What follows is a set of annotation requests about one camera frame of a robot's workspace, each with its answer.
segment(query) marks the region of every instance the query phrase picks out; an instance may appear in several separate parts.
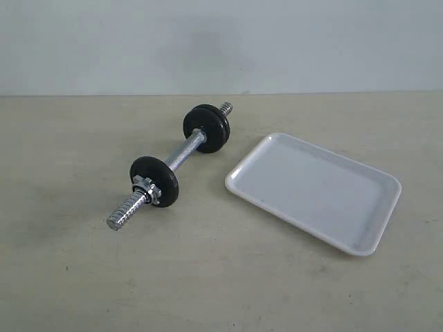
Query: white tray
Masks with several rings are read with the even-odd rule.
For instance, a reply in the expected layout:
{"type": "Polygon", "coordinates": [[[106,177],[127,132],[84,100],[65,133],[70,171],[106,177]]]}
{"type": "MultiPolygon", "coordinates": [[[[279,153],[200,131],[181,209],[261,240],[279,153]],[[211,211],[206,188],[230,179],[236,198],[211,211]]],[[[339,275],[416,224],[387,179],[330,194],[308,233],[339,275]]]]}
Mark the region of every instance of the white tray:
{"type": "Polygon", "coordinates": [[[226,187],[351,254],[372,254],[400,192],[393,176],[285,133],[265,137],[226,187]]]}

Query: white wall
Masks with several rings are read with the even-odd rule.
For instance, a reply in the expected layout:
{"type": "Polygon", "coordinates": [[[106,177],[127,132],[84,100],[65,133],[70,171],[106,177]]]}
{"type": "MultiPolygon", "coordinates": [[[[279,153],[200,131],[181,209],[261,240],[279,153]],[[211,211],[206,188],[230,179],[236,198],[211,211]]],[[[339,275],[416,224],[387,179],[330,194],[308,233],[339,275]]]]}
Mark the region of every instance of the white wall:
{"type": "Polygon", "coordinates": [[[443,89],[443,0],[0,0],[0,94],[443,89]]]}

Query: gray table surface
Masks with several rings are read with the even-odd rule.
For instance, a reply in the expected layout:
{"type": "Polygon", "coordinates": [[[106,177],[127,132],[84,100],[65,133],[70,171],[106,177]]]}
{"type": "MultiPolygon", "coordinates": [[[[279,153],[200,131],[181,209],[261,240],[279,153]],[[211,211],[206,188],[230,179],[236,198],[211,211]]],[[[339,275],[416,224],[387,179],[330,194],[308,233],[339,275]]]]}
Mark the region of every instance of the gray table surface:
{"type": "Polygon", "coordinates": [[[441,92],[0,98],[0,118],[2,331],[443,329],[441,92]],[[224,100],[230,141],[178,170],[179,200],[110,230],[133,159],[166,158],[186,112],[224,100]],[[372,256],[226,190],[277,131],[401,181],[372,256]]]}

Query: dumbbell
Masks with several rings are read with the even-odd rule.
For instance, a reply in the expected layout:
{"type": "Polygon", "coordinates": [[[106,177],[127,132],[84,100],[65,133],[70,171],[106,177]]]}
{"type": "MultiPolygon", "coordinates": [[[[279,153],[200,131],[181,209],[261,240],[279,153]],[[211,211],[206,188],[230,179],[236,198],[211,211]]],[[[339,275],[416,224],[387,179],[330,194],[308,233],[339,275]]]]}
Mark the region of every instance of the dumbbell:
{"type": "Polygon", "coordinates": [[[129,170],[132,195],[112,212],[106,220],[108,226],[121,229],[143,204],[158,208],[173,204],[179,197],[179,182],[174,172],[195,150],[211,154],[225,145],[230,134],[226,116],[232,110],[229,102],[220,108],[209,104],[194,107],[183,120],[186,141],[168,159],[163,162],[155,157],[137,158],[129,170]]]}

